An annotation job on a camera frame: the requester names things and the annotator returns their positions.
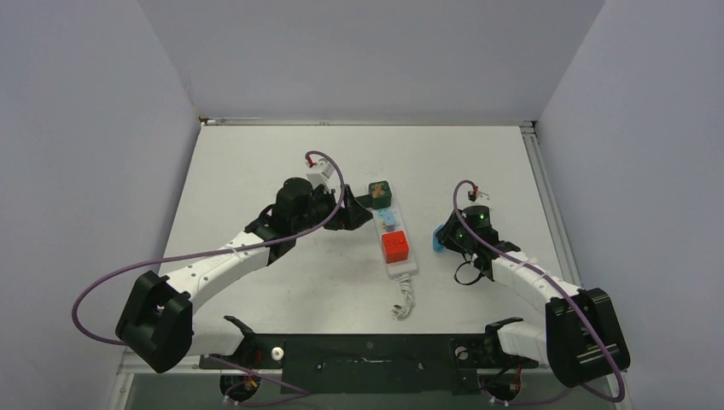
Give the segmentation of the blue plug adapter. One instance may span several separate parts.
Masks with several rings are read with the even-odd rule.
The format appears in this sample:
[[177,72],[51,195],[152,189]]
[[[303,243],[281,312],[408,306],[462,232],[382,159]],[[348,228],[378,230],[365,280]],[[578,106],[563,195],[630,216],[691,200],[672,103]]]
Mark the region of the blue plug adapter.
[[437,228],[434,229],[434,231],[432,233],[432,249],[436,253],[443,252],[446,249],[445,246],[441,243],[440,239],[438,238],[438,234],[443,229],[443,227],[444,227],[444,225],[439,225]]

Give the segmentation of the green cube adapter dragon print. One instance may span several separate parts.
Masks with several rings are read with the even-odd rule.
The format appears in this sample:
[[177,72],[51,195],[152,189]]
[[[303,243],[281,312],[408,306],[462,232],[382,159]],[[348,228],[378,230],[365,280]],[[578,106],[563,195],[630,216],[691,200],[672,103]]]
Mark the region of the green cube adapter dragon print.
[[371,198],[372,209],[389,208],[392,204],[393,195],[387,180],[369,183],[368,194]]

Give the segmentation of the white power strip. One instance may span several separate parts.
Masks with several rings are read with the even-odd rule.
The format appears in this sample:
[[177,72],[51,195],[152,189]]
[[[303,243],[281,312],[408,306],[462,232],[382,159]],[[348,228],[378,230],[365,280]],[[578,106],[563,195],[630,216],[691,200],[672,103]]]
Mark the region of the white power strip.
[[415,275],[418,263],[404,221],[404,214],[396,196],[391,205],[372,211],[373,225],[387,275],[400,279],[403,275]]

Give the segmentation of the red cube socket adapter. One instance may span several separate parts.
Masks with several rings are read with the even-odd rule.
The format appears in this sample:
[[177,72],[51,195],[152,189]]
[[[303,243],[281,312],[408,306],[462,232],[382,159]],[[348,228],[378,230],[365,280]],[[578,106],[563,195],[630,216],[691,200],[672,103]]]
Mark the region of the red cube socket adapter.
[[387,264],[407,261],[410,247],[403,231],[391,231],[381,236],[382,253]]

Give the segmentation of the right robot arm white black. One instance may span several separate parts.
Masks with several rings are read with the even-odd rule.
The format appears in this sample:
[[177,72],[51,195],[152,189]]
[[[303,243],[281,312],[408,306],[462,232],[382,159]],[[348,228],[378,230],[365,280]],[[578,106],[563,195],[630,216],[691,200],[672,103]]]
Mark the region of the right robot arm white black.
[[436,250],[462,255],[479,278],[500,284],[545,318],[542,327],[509,318],[488,325],[484,358],[503,366],[514,356],[552,369],[563,385],[576,387],[631,364],[610,296],[583,289],[547,273],[514,243],[500,239],[490,209],[473,205],[451,213],[434,233]]

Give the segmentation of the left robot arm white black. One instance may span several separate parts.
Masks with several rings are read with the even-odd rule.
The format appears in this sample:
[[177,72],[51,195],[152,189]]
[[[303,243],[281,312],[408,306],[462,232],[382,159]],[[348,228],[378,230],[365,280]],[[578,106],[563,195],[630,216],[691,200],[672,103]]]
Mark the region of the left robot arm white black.
[[120,315],[115,334],[155,372],[166,372],[183,358],[218,354],[243,367],[254,356],[252,330],[241,320],[195,323],[200,308],[243,276],[287,254],[299,233],[321,225],[353,231],[372,218],[371,195],[355,196],[348,185],[337,197],[323,184],[287,179],[273,204],[239,232],[219,253],[195,258],[183,269],[160,276],[141,275]]

